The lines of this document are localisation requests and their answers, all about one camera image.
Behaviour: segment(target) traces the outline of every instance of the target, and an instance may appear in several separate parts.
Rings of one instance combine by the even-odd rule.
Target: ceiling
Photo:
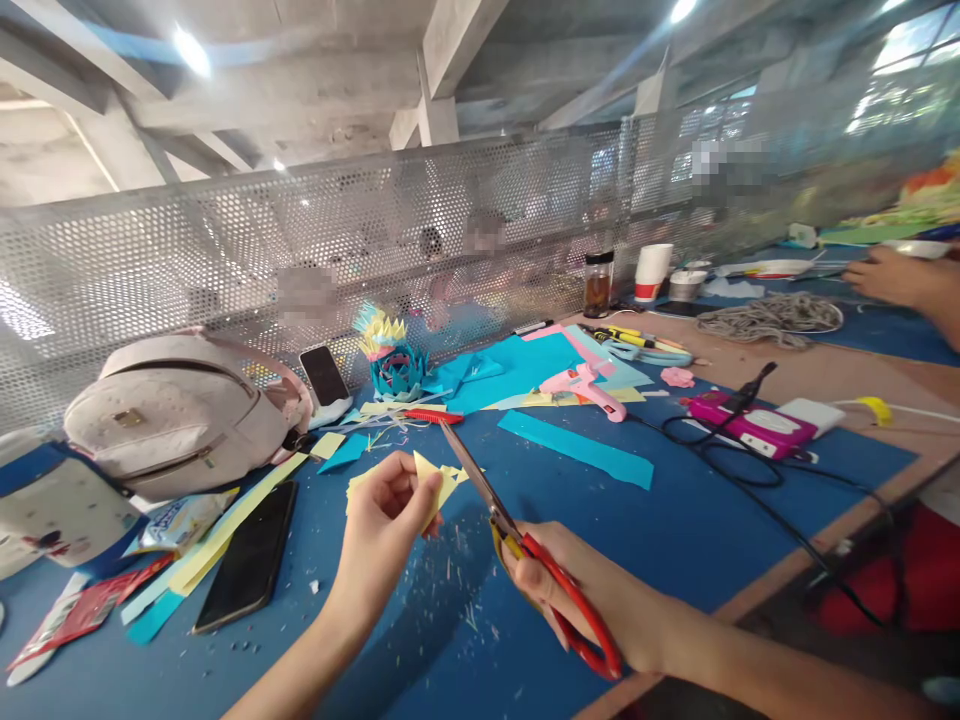
[[[671,28],[674,0],[0,0],[0,206],[390,150],[421,63],[460,138],[615,120],[662,67],[707,96],[931,5],[878,2],[700,0]]]

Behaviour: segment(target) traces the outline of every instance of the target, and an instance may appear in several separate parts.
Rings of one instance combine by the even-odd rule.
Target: person
[[[439,474],[418,484],[414,459],[406,453],[394,452],[377,466],[353,494],[337,576],[319,616],[225,718],[285,720],[313,712],[380,618],[417,535],[436,512],[440,485]],[[637,672],[688,680],[774,720],[940,717],[935,706],[904,690],[725,625],[657,592],[558,523],[518,527],[579,582],[623,660]],[[504,557],[523,592],[595,640],[538,561]],[[518,595],[517,612],[524,612],[524,604]]]
[[[916,310],[960,352],[960,262],[921,260],[881,245],[870,261],[850,263],[843,280],[867,297]]]

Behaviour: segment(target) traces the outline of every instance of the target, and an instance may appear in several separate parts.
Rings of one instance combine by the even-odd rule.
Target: pink device
[[[540,392],[572,392],[599,405],[611,422],[623,422],[627,409],[619,400],[615,400],[593,383],[600,375],[589,363],[580,363],[576,370],[564,370],[540,384]]]
[[[729,399],[729,395],[720,392],[698,395],[690,403],[690,415],[711,425],[720,425],[730,417],[731,411],[723,407]],[[813,440],[817,427],[774,410],[751,407],[727,425],[722,434],[736,438],[772,460],[783,460]]]

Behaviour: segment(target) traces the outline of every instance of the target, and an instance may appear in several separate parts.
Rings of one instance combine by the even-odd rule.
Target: light
[[[182,27],[177,25],[173,33],[173,46],[180,57],[200,77],[210,77],[210,58],[199,41]]]
[[[883,7],[880,8],[880,14],[883,15],[883,13],[889,12],[890,10],[893,10],[895,7],[900,7],[900,6],[903,5],[906,1],[907,1],[907,0],[887,0],[887,1],[883,4]]]
[[[693,12],[696,4],[697,0],[677,0],[677,4],[673,6],[673,10],[670,13],[670,22],[676,25]]]

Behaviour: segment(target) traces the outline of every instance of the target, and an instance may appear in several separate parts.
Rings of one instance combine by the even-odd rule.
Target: white backpack
[[[260,390],[240,367],[280,376]],[[100,378],[70,403],[63,425],[80,452],[146,500],[170,500],[239,480],[292,454],[313,414],[310,391],[266,353],[182,334],[140,340],[107,358]]]

